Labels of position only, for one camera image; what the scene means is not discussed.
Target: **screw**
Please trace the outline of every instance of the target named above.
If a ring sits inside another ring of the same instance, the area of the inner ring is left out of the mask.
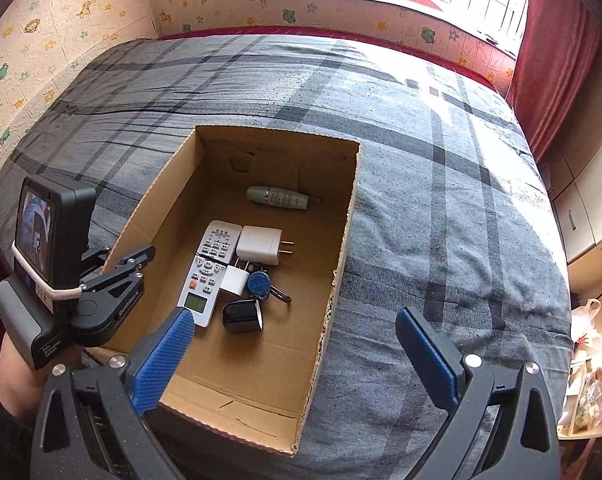
[[[58,364],[52,369],[52,375],[60,376],[66,373],[66,365]]]
[[[108,361],[110,368],[121,368],[126,364],[126,358],[123,355],[115,355]]]
[[[539,373],[541,371],[541,368],[539,368],[539,365],[536,363],[533,363],[531,361],[526,363],[526,372],[532,375],[536,375],[537,373]]]
[[[483,364],[483,360],[476,354],[468,354],[465,356],[465,364],[470,368],[478,368]]]

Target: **blue retractable badge reel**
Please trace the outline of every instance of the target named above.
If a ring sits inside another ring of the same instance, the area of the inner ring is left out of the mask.
[[[265,301],[270,296],[270,276],[262,270],[257,270],[248,276],[246,287],[248,292],[260,301]]]

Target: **pink curtain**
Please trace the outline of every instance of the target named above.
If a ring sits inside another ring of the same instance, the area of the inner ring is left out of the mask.
[[[538,162],[556,137],[601,43],[580,0],[530,0],[506,101]]]

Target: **remote control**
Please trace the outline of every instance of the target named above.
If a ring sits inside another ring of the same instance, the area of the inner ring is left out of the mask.
[[[191,311],[194,323],[208,326],[225,268],[235,254],[242,227],[213,220],[201,238],[177,306]]]

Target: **bedspread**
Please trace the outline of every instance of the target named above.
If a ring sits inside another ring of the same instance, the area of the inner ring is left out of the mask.
[[[299,452],[270,455],[154,413],[161,441],[191,478],[404,478],[446,416],[396,340],[395,315],[407,303],[463,353],[515,368],[539,363],[559,413],[572,348],[567,272],[526,139],[498,94],[393,50],[260,35],[111,48],[1,169],[4,255],[26,174],[95,186],[89,242],[112,245],[197,124],[356,139],[363,158],[331,339]],[[489,411],[473,460],[493,421]]]

